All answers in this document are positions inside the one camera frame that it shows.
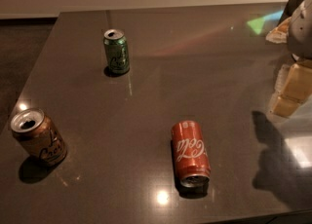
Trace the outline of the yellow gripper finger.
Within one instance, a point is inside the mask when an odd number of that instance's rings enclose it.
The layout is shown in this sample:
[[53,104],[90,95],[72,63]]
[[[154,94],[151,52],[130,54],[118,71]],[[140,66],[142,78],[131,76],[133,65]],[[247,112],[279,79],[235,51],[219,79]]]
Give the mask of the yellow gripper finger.
[[312,60],[299,59],[293,65],[284,64],[277,76],[270,111],[281,117],[289,117],[311,94]]
[[289,25],[291,19],[287,18],[283,20],[277,27],[272,29],[265,37],[268,42],[274,44],[284,44],[287,42]]

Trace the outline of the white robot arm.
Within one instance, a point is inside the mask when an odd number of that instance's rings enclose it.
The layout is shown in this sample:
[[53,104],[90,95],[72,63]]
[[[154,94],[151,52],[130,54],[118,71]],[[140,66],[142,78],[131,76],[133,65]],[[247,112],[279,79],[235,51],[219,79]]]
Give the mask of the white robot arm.
[[312,0],[303,0],[266,40],[286,44],[294,59],[294,64],[279,70],[270,101],[270,111],[287,118],[312,94]]

